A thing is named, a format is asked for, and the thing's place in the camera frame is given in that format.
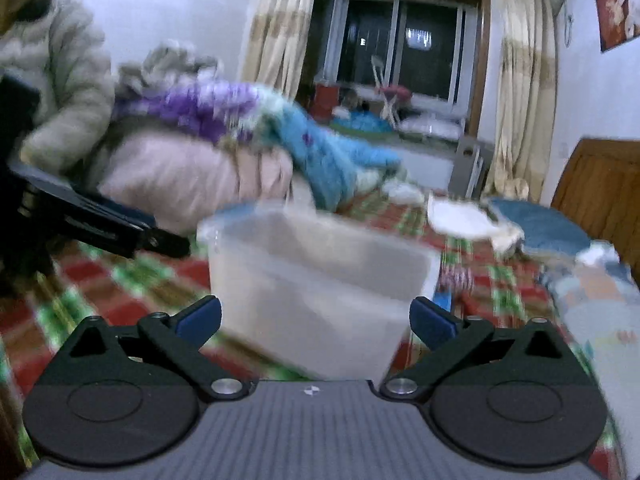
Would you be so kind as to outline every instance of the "plastic storage bin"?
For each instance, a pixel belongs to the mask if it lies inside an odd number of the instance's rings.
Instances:
[[[222,330],[315,378],[378,384],[440,271],[435,250],[281,205],[213,216],[198,240]]]

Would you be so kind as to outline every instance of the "black circular disc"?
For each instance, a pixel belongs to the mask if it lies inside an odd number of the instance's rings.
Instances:
[[[79,466],[122,466],[180,440],[198,415],[193,388],[164,368],[129,363],[81,367],[75,384],[37,384],[23,419],[38,451]]]
[[[498,362],[447,378],[430,413],[445,436],[480,460],[547,467],[590,452],[606,407],[595,386],[546,384],[535,370]]]

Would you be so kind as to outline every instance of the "beige curtain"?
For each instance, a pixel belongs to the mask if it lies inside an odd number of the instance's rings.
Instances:
[[[252,23],[242,79],[298,91],[314,0],[260,0]]]
[[[556,111],[550,0],[501,0],[504,20],[495,155],[485,192],[540,200]]]

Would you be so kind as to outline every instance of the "striped cloth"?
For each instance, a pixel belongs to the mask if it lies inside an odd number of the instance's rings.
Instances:
[[[497,326],[517,327],[530,317],[555,319],[546,290],[538,285],[539,266],[522,258],[501,262],[489,243],[443,237],[430,229],[419,208],[390,204],[379,192],[360,197],[341,211],[367,228],[395,232],[442,251],[446,266],[470,269],[473,288],[454,296],[458,316],[480,315]],[[140,254],[126,260],[85,244],[71,244],[56,263],[56,276],[41,279],[19,301],[0,301],[0,386],[19,405],[33,383],[80,320],[100,315],[111,324],[135,324],[156,311],[175,313],[209,292],[206,251],[185,260]],[[415,363],[426,352],[412,334],[401,344],[392,371]],[[216,334],[201,352],[241,378],[303,380],[300,371],[274,362]],[[607,479],[620,480],[618,441],[609,424],[591,465]],[[20,448],[30,466],[37,457],[24,431]]]

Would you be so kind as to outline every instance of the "gray ribbed platform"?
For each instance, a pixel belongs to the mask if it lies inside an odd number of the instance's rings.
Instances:
[[[94,473],[43,462],[29,478],[597,480],[598,476],[581,464],[538,474],[485,468],[444,446],[415,407],[377,398],[366,382],[340,381],[261,382],[247,399],[211,406],[196,430],[159,458],[125,470]]]

